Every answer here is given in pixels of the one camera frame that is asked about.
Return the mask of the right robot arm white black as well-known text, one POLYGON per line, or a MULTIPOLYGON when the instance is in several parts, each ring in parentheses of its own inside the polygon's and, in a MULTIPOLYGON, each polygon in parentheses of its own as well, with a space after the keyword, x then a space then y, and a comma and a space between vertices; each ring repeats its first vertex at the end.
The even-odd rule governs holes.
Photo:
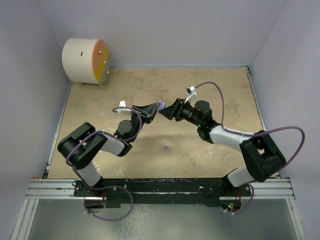
POLYGON ((257 134, 223 128, 213 119, 212 109, 207 101, 199 100, 194 106, 180 98, 159 113, 168 120, 186 120, 197 126, 199 137, 208 143, 229 147, 241 152, 245 167, 228 173, 222 183, 222 190, 228 196, 235 195, 240 186, 250 182, 264 182, 285 166, 286 159, 271 138, 263 130, 257 134))

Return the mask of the purple charging case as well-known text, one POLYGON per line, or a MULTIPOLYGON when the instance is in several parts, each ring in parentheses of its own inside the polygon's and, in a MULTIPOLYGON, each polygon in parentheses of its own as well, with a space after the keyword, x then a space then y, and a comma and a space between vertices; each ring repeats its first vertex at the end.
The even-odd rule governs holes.
POLYGON ((159 101, 159 105, 157 107, 157 111, 160 111, 166 107, 166 104, 162 101, 159 101))

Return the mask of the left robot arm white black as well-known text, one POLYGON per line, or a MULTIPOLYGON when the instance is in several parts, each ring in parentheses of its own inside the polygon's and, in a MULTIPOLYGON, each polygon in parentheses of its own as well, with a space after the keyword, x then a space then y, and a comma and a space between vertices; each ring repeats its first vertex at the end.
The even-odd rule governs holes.
POLYGON ((114 134, 97 130, 91 123, 85 122, 66 136, 57 146, 57 150, 65 158, 66 164, 85 185, 91 196, 98 196, 107 185, 93 164, 99 151, 123 157, 132 149, 132 143, 138 137, 142 127, 150 124, 157 112, 165 107, 161 101, 149 105, 132 107, 121 101, 114 108, 114 113, 128 115, 130 119, 122 120, 114 134))

